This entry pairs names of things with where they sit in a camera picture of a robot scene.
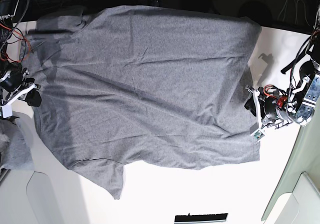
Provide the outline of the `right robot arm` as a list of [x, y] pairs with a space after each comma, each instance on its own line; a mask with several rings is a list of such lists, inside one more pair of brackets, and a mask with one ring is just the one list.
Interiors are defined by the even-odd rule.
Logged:
[[[2, 107], [11, 105], [15, 100], [25, 101], [31, 107], [38, 107], [42, 102], [42, 98], [38, 92], [41, 86], [35, 84], [34, 78], [27, 77], [29, 70], [22, 66], [22, 62], [32, 52], [32, 47], [29, 40], [18, 28], [18, 25], [25, 16], [29, 4], [30, 0], [27, 0], [25, 10], [16, 25], [10, 26], [4, 20], [0, 22], [0, 102]], [[17, 40], [25, 44], [23, 56], [18, 60], [11, 59], [7, 54], [8, 40], [11, 36], [15, 35], [19, 35]]]

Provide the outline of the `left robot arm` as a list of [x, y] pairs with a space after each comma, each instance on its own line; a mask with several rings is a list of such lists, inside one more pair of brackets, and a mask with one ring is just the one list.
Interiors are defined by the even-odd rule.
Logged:
[[313, 31], [300, 47], [295, 59], [281, 70], [290, 72], [289, 88], [282, 90], [275, 85], [258, 89], [247, 86], [249, 98], [244, 107], [253, 114], [257, 123], [250, 128], [256, 139], [265, 129], [276, 129], [296, 123], [310, 123], [320, 96], [320, 14], [316, 13]]

